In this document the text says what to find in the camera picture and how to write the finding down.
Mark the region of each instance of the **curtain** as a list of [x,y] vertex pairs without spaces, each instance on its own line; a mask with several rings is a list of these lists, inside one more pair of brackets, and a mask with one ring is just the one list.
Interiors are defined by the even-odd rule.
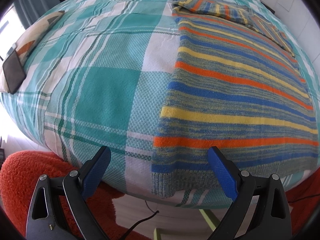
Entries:
[[27,29],[59,3],[59,0],[15,0],[14,6],[23,27]]

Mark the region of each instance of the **green chair leg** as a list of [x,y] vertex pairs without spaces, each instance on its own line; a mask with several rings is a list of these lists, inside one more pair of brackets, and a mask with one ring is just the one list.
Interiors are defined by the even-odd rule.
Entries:
[[210,209],[199,209],[200,213],[208,223],[212,231],[214,231],[220,223],[220,220],[212,213]]
[[158,228],[155,228],[153,231],[153,240],[161,240],[161,234]]

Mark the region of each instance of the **plaid bedspread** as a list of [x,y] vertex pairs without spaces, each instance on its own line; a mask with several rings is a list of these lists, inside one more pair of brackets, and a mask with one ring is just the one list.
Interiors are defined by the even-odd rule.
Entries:
[[[320,125],[319,80],[286,27],[259,0],[245,5],[286,33]],[[112,150],[104,181],[133,196],[183,207],[226,207],[221,189],[188,189],[161,199],[152,194],[153,138],[177,58],[180,33],[170,0],[67,0],[52,10],[62,19],[25,64],[19,91],[1,94],[19,129],[73,165]],[[314,168],[282,178],[290,188]]]

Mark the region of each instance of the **screw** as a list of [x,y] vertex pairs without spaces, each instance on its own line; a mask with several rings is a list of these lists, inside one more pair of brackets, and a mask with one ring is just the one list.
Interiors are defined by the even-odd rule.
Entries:
[[278,176],[277,174],[272,174],[272,178],[273,178],[274,180],[278,180],[278,179],[279,179],[279,176]]
[[46,178],[47,178],[47,175],[42,174],[39,179],[40,179],[40,180],[45,180]]
[[70,176],[75,177],[78,175],[78,171],[70,171]]
[[241,175],[244,177],[248,177],[250,175],[250,173],[246,170],[241,171]]

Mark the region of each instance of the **knitted sweater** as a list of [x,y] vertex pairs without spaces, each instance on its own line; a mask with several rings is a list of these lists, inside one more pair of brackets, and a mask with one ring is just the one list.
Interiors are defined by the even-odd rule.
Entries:
[[285,34],[245,6],[172,4],[180,47],[154,138],[154,194],[219,187],[211,146],[255,176],[315,166],[315,112]]

